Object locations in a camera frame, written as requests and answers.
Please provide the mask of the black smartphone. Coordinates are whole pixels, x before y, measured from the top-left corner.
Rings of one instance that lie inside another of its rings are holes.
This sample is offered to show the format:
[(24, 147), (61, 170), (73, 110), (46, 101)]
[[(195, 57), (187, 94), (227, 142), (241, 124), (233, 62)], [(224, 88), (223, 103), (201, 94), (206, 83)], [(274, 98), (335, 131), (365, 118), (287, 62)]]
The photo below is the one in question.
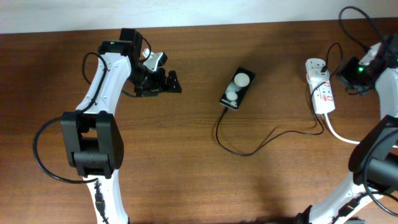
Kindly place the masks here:
[(229, 109), (238, 110), (255, 76), (254, 72), (243, 67), (238, 67), (222, 94), (219, 103)]

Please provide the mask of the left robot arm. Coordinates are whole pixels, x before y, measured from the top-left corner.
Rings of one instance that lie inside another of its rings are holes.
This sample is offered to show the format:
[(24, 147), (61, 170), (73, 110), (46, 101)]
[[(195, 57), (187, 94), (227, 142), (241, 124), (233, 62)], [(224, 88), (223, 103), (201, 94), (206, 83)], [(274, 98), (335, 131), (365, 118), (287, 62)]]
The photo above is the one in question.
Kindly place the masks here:
[(118, 40), (105, 40), (94, 53), (98, 67), (90, 88), (74, 112), (61, 119), (68, 163), (89, 188), (98, 223), (129, 223), (121, 197), (119, 170), (124, 143), (115, 120), (127, 81), (133, 97), (181, 93), (175, 71), (166, 72), (165, 53), (142, 50), (143, 36), (123, 28)]

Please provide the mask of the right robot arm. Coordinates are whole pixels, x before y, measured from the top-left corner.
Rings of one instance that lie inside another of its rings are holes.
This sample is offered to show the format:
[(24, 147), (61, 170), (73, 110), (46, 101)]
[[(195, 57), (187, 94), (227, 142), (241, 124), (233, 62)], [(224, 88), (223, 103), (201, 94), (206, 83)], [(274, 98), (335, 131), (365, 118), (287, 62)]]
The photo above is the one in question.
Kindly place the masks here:
[(338, 78), (353, 93), (376, 91), (381, 120), (355, 142), (344, 181), (326, 199), (299, 213), (294, 223), (351, 223), (371, 202), (397, 215), (379, 201), (397, 191), (397, 155), (391, 152), (397, 145), (397, 35), (385, 36), (362, 59), (353, 57)]

